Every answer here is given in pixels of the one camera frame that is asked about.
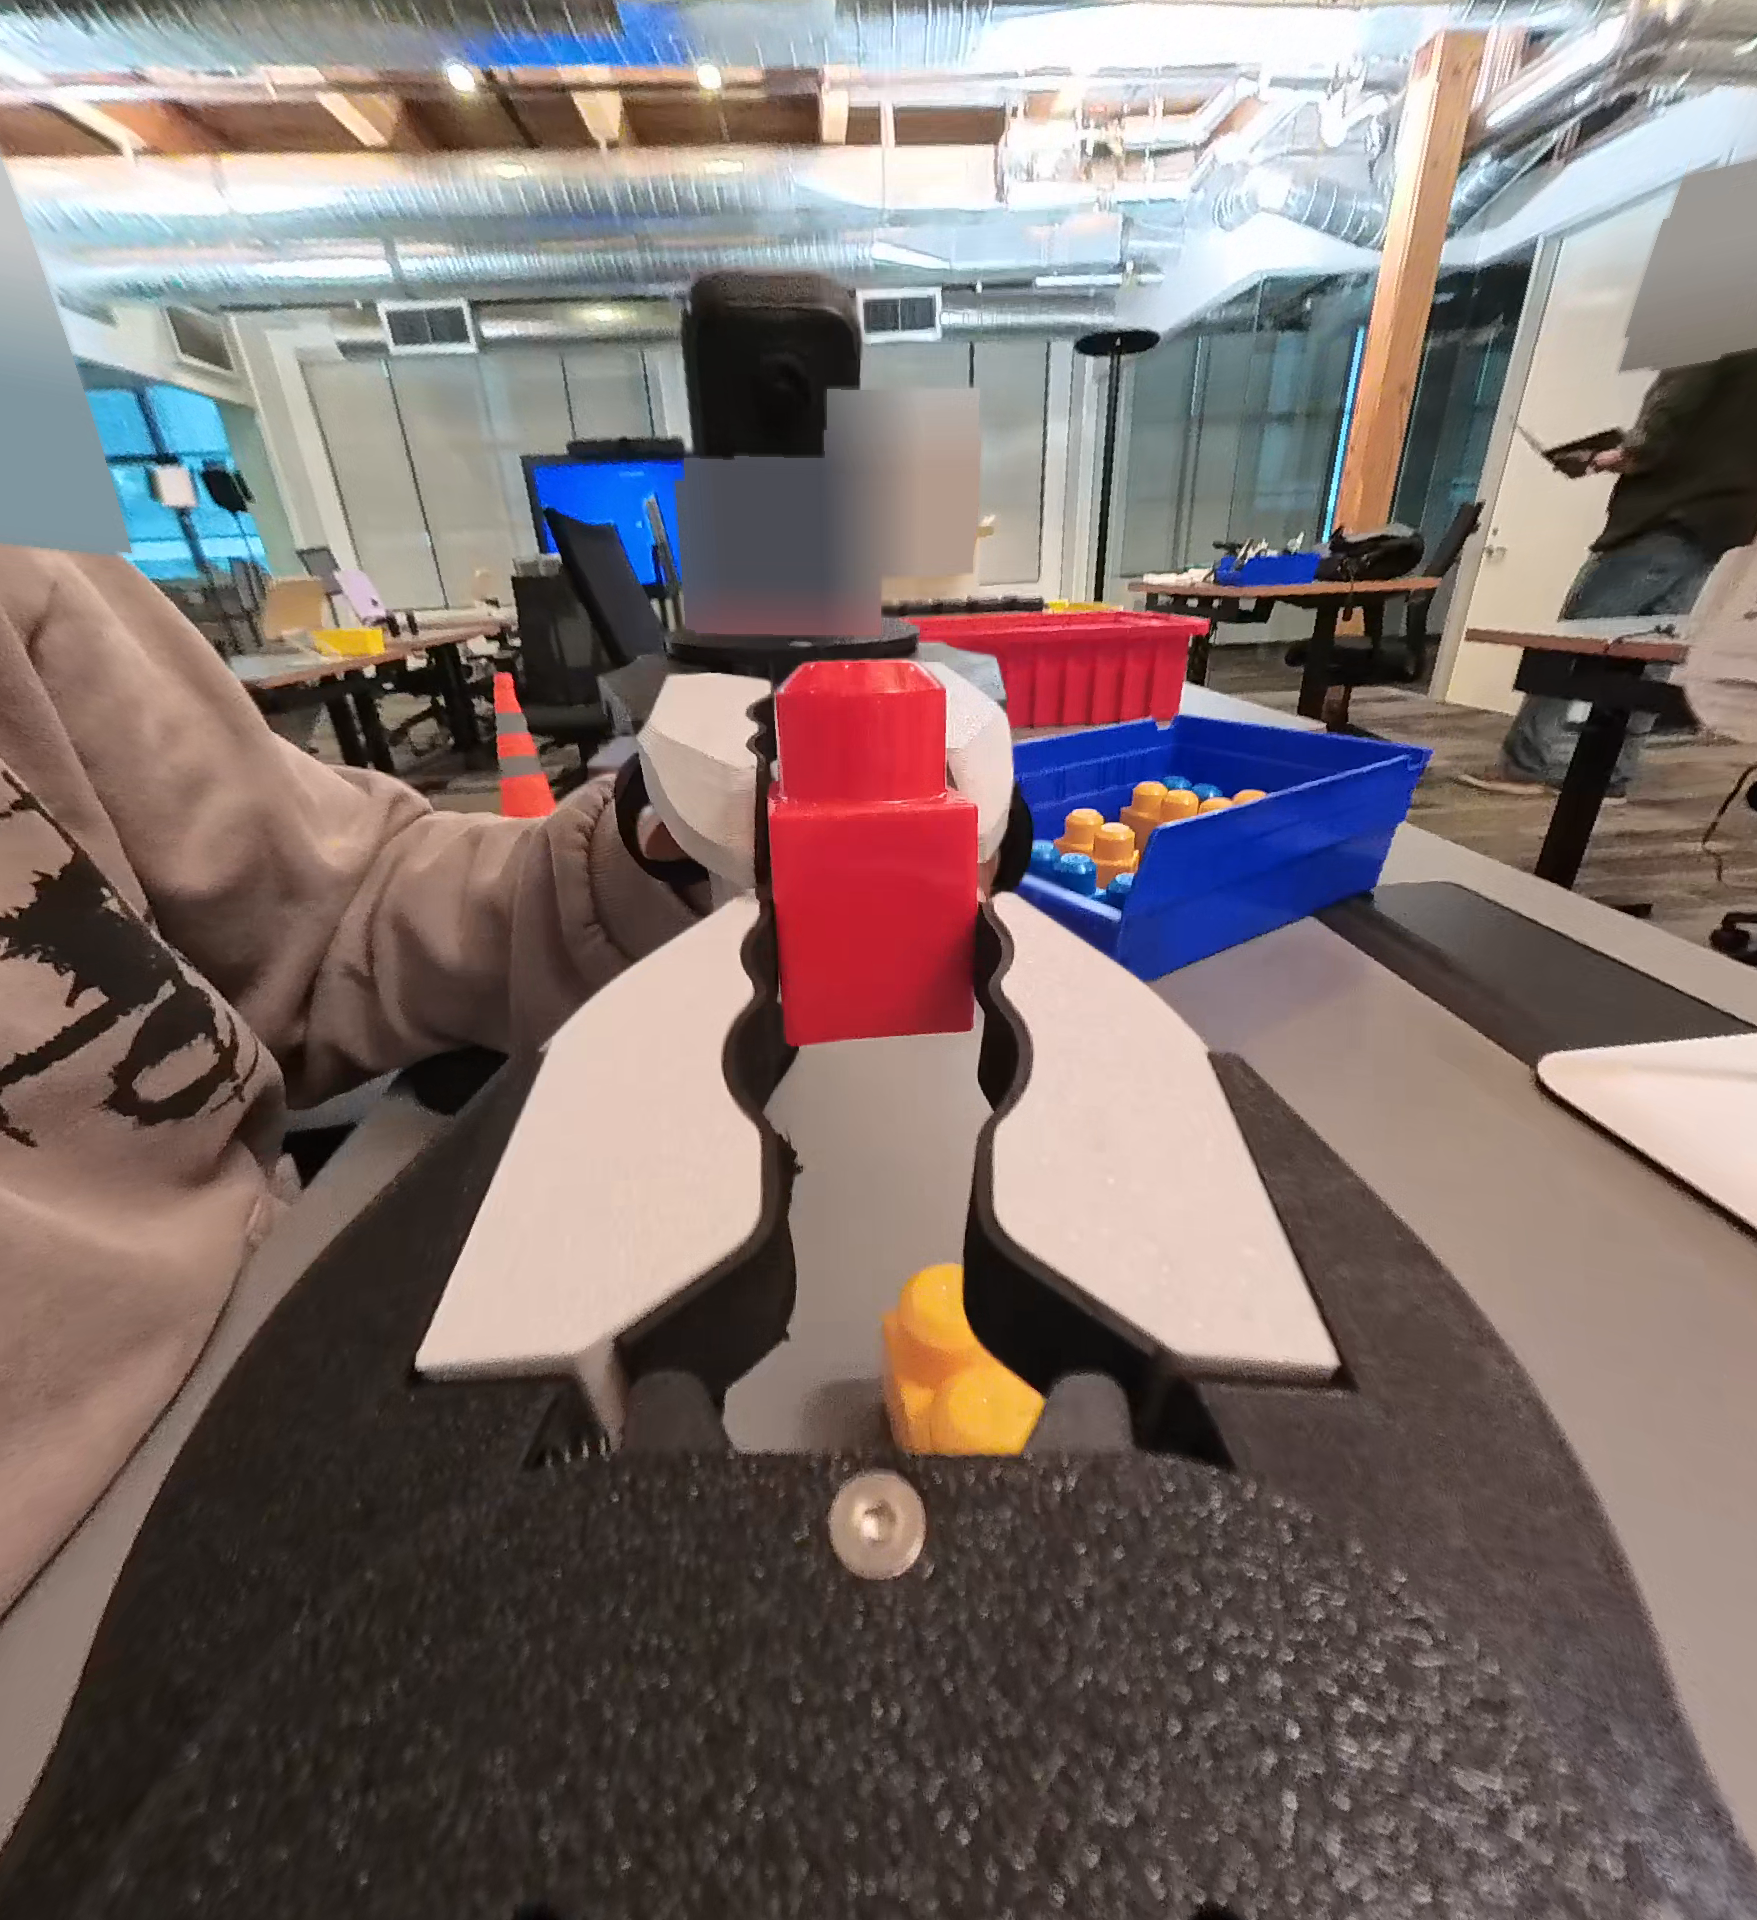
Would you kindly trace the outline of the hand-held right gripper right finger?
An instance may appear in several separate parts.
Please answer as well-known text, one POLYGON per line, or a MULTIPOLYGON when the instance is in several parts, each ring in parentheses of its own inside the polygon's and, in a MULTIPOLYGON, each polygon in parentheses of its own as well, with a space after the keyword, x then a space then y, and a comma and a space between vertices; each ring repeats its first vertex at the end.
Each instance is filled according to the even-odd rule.
POLYGON ((980 911, 964 1311, 1033 1389, 1323 1387, 1342 1357, 1211 1052, 1021 895, 980 911))

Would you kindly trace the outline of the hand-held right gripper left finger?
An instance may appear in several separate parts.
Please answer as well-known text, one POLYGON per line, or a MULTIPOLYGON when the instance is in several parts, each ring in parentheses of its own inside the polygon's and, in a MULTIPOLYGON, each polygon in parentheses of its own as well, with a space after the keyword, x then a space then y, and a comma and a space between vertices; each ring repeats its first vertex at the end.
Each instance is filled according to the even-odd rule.
POLYGON ((416 1351, 421 1379, 572 1379, 611 1432, 639 1379, 718 1409, 790 1330, 794 1061, 774 917, 732 899, 547 1043, 416 1351))

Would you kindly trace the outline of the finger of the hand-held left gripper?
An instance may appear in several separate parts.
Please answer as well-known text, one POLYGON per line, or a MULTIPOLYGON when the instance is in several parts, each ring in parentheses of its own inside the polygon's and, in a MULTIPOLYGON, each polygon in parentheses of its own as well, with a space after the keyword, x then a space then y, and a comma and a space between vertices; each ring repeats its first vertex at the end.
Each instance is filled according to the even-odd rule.
POLYGON ((977 811, 978 867, 994 870, 1013 819, 1013 729, 1002 702, 966 668, 941 664, 947 788, 977 811))
POLYGON ((771 696, 758 678, 674 674, 638 737, 651 816, 718 890, 757 887, 755 710, 771 696))

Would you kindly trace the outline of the red one-stud toy block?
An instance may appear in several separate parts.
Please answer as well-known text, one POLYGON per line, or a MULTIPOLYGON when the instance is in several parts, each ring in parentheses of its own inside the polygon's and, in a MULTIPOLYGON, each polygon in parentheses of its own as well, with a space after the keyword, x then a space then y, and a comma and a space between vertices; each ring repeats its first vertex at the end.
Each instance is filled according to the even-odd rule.
POLYGON ((978 809, 945 696, 906 659, 808 663, 774 696, 767 802, 789 1045, 960 1036, 977 1019, 978 809))

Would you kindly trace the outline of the yellow two-stud toy block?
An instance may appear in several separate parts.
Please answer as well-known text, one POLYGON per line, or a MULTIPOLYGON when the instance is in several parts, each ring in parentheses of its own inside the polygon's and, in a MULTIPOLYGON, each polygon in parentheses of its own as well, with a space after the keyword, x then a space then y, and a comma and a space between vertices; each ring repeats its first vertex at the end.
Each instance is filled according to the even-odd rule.
POLYGON ((894 1442, 909 1455, 1021 1455, 1042 1396, 996 1361, 964 1311, 956 1260, 920 1269, 882 1320, 883 1403, 894 1442))

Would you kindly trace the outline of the pile of loose blocks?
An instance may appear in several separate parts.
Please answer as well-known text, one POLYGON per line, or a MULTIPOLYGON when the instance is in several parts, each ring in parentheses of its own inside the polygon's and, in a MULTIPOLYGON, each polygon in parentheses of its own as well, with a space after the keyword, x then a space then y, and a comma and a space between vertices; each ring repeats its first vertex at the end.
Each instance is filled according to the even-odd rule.
POLYGON ((1142 781, 1118 816, 1078 808, 1067 814, 1057 838, 1034 840, 1028 876, 1074 897, 1121 911, 1159 830, 1248 808, 1267 797, 1260 788, 1225 789, 1181 777, 1142 781))

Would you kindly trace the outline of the red plastic bin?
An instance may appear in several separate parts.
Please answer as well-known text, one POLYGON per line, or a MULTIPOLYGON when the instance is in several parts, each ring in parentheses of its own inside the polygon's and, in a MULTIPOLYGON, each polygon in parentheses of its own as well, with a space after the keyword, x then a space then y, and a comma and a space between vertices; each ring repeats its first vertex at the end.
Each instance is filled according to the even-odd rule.
POLYGON ((1100 729, 1177 719, 1193 651, 1213 624, 1121 610, 912 613, 920 644, 998 668, 1015 730, 1100 729))

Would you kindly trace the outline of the orange traffic cone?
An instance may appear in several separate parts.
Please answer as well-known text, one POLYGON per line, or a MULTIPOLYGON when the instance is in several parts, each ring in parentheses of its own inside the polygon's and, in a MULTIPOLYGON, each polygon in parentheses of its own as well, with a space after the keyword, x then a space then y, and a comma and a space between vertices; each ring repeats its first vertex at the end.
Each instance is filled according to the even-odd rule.
POLYGON ((547 777, 539 743, 521 707, 512 677, 496 673, 489 684, 499 816, 537 823, 554 814, 554 792, 547 777))

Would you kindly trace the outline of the blue-screen monitor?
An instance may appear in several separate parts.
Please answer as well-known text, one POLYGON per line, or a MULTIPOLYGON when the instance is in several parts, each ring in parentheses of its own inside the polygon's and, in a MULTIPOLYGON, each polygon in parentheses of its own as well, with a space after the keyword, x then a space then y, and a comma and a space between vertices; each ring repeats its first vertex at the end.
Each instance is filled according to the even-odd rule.
POLYGON ((521 473, 541 554, 554 555, 552 517, 606 527, 646 590, 678 585, 676 490, 686 464, 678 438, 572 443, 529 454, 521 473))

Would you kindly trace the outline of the wooden-top desk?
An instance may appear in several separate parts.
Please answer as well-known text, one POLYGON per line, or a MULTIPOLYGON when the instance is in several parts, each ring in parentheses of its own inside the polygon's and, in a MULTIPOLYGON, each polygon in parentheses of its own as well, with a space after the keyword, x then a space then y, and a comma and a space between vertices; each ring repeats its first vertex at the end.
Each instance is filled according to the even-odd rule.
POLYGON ((1683 664, 1686 646, 1663 630, 1610 634, 1591 625, 1469 627, 1465 644, 1514 649, 1514 693, 1588 708, 1533 865, 1541 882, 1573 892, 1634 719, 1694 721, 1674 677, 1648 678, 1652 666, 1683 664))
POLYGON ((487 695, 475 663, 511 649, 515 618, 499 610, 419 621, 396 618, 374 636, 372 649, 336 653, 317 647, 315 631, 298 646, 227 655, 223 666, 263 717, 319 712, 344 767, 398 774, 382 705, 399 696, 423 702, 426 717, 447 738, 452 764, 482 764, 494 737, 483 721, 487 695))
POLYGON ((1408 684, 1423 670, 1430 610, 1444 585, 1444 577, 1415 576, 1251 588, 1148 576, 1125 588, 1148 612, 1209 620, 1215 630, 1267 625, 1277 610, 1308 613, 1297 666, 1297 717, 1345 733, 1356 690, 1408 684))

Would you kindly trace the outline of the white document stand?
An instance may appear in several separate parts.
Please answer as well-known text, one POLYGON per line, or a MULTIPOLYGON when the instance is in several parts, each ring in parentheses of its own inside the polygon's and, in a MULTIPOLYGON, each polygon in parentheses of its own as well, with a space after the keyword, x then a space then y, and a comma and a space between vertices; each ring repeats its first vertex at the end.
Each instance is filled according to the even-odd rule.
POLYGON ((1556 1052, 1535 1080, 1757 1236, 1757 1032, 1556 1052))

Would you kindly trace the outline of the wooden support post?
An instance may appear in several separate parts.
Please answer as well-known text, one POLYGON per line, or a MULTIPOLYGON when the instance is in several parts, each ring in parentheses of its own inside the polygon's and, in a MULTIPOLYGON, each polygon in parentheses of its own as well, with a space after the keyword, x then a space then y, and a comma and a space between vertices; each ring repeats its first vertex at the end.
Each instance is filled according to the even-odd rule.
POLYGON ((1393 515, 1440 254, 1487 39, 1483 30, 1444 30, 1430 37, 1411 64, 1334 518, 1345 533, 1378 529, 1393 515))

